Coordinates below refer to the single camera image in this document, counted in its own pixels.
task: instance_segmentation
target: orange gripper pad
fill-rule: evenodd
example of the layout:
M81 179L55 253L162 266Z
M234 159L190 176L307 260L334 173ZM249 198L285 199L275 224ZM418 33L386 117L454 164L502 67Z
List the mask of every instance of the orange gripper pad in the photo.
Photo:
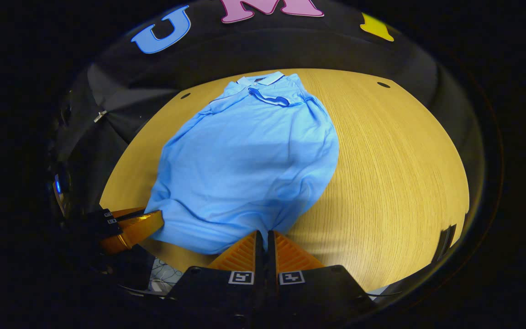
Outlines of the orange gripper pad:
M284 271L303 271L324 267L309 252L283 234L275 233L275 260L277 274Z
M255 237L257 231L237 241L208 265L224 271L255 271Z
M132 208L127 210L111 211L114 218L122 217L143 208ZM133 218L119 221L119 227L123 233L108 237L100 242L107 255L133 248L134 245L142 242L163 226L161 210L150 212L149 214L138 215Z

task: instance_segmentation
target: metal clip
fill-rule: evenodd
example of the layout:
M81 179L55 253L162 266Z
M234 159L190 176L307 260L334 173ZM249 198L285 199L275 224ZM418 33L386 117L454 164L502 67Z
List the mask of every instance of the metal clip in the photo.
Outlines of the metal clip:
M94 122L96 123L97 121L99 121L105 114L107 114L106 110L99 112L99 116L95 118Z

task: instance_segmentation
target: shirt collar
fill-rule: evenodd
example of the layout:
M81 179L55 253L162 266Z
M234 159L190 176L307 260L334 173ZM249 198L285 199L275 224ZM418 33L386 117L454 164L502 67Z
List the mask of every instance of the shirt collar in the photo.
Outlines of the shirt collar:
M253 85L255 84L256 79L263 78L263 80L259 80L256 83L270 85L274 83L275 81L281 79L283 76L284 76L283 73L277 71L275 73L271 73L267 75L259 75L258 77L242 77L237 81L237 83L242 84L242 85Z

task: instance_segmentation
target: wooden table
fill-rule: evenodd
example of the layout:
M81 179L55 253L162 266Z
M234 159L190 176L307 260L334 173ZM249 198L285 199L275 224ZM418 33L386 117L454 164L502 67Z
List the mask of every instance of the wooden table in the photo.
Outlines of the wooden table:
M103 208L145 206L163 145L183 123L245 73L180 92L148 121L113 169ZM462 231L468 183L458 152L430 112L395 82L333 69L297 73L330 114L338 139L338 166L318 202L288 232L325 265L344 265L367 291L428 265L440 232ZM384 83L389 88L379 85ZM184 271L215 258L152 239L141 245Z

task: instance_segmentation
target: blue letter u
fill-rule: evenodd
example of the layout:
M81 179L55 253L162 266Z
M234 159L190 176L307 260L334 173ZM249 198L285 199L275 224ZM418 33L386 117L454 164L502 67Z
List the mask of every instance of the blue letter u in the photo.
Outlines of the blue letter u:
M186 8L188 8L188 6L177 9L161 19L162 21L169 19L174 26L174 31L169 36L163 39L156 38L152 31L155 24L152 24L134 36L131 42L137 43L140 50L146 54L160 52L176 43L179 39L182 39L190 29L190 19L188 19L188 16L186 16L184 12Z

